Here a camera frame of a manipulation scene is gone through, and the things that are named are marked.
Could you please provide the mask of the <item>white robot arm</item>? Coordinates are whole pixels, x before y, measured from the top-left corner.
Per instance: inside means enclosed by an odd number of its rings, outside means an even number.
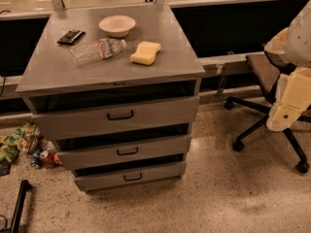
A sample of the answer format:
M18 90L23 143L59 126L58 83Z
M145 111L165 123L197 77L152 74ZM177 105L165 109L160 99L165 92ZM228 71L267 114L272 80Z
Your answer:
M311 1L264 47L288 63L295 65L289 74L281 74L277 82L276 101L266 126L271 131L291 127L311 105Z

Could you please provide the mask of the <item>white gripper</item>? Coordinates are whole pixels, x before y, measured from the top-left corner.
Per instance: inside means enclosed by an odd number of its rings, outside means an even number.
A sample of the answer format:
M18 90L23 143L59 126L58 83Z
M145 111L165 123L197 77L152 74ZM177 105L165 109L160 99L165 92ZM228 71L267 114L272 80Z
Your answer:
M266 126L280 132L290 128L311 105L311 77L298 72L281 74L275 98Z

